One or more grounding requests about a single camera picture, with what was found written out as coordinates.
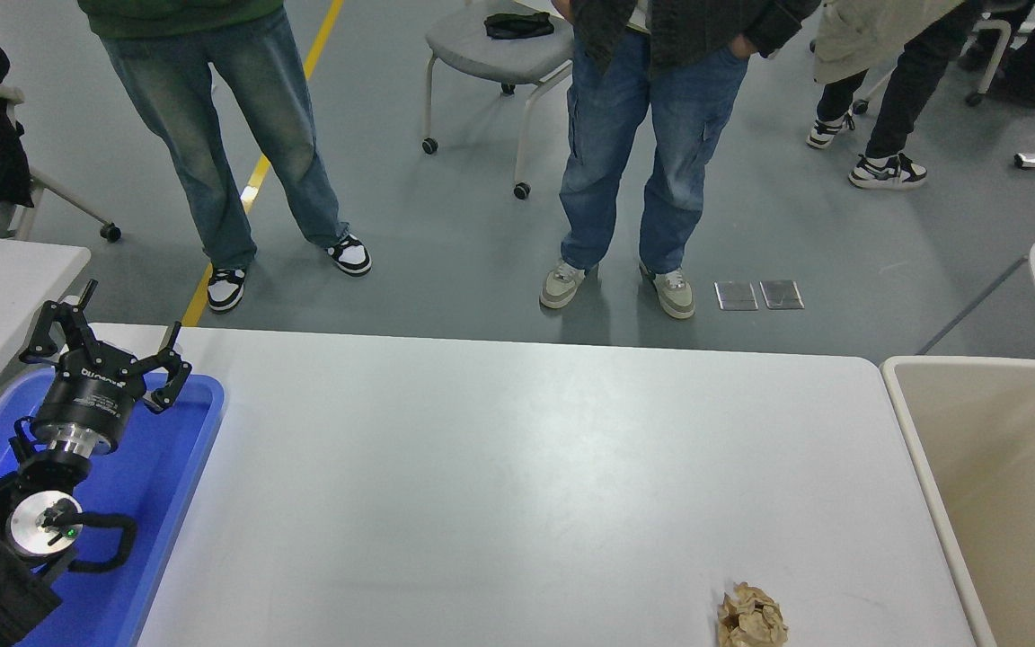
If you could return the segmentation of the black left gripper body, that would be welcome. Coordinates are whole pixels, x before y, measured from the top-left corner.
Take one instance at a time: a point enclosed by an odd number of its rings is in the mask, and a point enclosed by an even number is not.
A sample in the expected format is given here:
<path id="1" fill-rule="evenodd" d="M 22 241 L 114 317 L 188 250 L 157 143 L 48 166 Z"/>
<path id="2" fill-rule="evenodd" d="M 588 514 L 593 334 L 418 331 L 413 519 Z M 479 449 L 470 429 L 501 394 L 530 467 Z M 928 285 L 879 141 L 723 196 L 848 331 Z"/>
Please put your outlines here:
<path id="1" fill-rule="evenodd" d="M 50 443 L 55 431 L 86 429 L 94 431 L 103 442 L 119 443 L 126 434 L 134 406 L 146 394 L 143 377 L 123 377 L 87 366 L 82 360 L 62 357 L 55 365 L 55 377 L 34 414 L 31 433 Z"/>

